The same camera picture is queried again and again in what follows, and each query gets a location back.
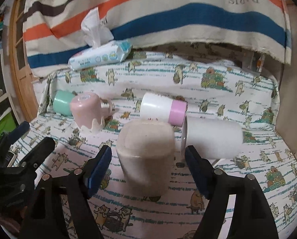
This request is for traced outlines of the beige speckled cup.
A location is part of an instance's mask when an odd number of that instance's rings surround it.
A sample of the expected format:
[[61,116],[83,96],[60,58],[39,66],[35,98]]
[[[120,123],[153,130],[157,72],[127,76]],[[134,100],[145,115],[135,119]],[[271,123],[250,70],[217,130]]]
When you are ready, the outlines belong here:
[[132,195],[157,197],[168,190],[175,153],[173,127],[157,120],[132,120],[121,129],[116,152]]

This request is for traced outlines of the mint green cup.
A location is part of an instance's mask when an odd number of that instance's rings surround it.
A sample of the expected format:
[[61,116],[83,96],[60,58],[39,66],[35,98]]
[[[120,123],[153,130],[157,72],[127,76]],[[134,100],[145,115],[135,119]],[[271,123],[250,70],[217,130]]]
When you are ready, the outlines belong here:
[[53,110],[57,114],[72,116],[70,103],[75,95],[72,92],[58,90],[53,101]]

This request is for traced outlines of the pink cup with white base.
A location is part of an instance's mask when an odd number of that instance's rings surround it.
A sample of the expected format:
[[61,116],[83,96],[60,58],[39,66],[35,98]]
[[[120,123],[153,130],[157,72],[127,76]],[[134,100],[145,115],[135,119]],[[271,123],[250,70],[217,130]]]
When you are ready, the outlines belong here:
[[105,119],[112,115],[113,105],[110,99],[84,92],[72,99],[70,110],[80,133],[97,134],[104,128]]

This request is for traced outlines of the white and lilac cup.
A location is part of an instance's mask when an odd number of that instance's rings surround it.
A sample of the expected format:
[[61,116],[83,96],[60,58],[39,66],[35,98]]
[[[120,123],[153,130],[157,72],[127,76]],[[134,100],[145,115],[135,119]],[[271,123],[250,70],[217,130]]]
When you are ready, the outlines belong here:
[[186,111],[187,102],[185,101],[147,92],[141,101],[140,118],[182,127]]

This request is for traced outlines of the smartwatch on wrist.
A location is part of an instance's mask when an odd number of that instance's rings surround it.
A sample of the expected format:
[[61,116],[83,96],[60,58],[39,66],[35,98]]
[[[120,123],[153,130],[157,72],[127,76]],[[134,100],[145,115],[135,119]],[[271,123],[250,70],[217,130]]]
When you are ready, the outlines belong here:
[[14,164],[17,156],[18,156],[17,154],[15,154],[15,153],[13,153],[11,151],[8,151],[6,153],[6,157],[5,157],[5,160],[4,160],[4,167],[11,167]]

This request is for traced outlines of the wooden shelf side panel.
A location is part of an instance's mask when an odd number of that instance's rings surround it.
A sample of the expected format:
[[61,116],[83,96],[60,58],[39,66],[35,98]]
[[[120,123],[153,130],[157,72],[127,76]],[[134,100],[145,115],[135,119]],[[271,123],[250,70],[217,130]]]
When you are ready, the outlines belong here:
[[287,5],[292,31],[292,61],[284,67],[276,130],[292,152],[297,152],[297,6]]

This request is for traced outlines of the baby wipes pack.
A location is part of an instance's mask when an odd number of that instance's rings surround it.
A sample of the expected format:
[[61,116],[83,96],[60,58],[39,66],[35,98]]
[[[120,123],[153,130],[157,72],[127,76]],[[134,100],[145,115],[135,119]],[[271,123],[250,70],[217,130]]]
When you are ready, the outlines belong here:
[[131,52],[130,42],[114,40],[110,29],[101,25],[98,8],[88,12],[82,20],[81,30],[89,48],[70,57],[68,65],[74,71],[92,66],[121,63]]

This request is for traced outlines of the cat print bed sheet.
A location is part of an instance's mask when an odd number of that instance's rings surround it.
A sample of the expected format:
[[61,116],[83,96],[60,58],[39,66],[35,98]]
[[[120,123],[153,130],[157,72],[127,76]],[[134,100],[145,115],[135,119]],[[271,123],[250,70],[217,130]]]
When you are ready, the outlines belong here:
[[[49,136],[56,146],[37,176],[58,177],[84,167],[103,146],[110,147],[111,163],[89,200],[104,238],[192,238],[208,205],[184,160],[184,129],[157,117],[140,118],[147,92],[187,102],[187,115],[197,128],[193,145],[205,139],[209,147],[216,146],[219,156],[211,158],[216,167],[229,175],[256,177],[279,238],[297,227],[297,160],[276,131],[279,84],[267,70],[256,76],[216,57],[187,59],[138,51],[122,63],[59,71],[44,84],[38,116],[11,150],[21,160]],[[112,100],[113,112],[104,128],[84,133],[73,118],[56,114],[51,102],[59,90]],[[153,184],[164,190],[162,195],[146,195],[140,186],[129,185],[117,154],[121,135],[137,153],[153,157],[171,152],[171,164],[153,162],[159,172]]]

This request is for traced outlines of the striped Paris cloth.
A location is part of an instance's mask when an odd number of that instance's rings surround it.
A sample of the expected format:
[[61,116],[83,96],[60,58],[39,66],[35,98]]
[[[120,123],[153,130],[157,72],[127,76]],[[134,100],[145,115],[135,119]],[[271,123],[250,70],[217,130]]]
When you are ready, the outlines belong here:
[[81,23],[92,9],[116,40],[135,48],[223,43],[291,61],[284,0],[26,0],[23,38],[35,76],[49,75],[88,48]]

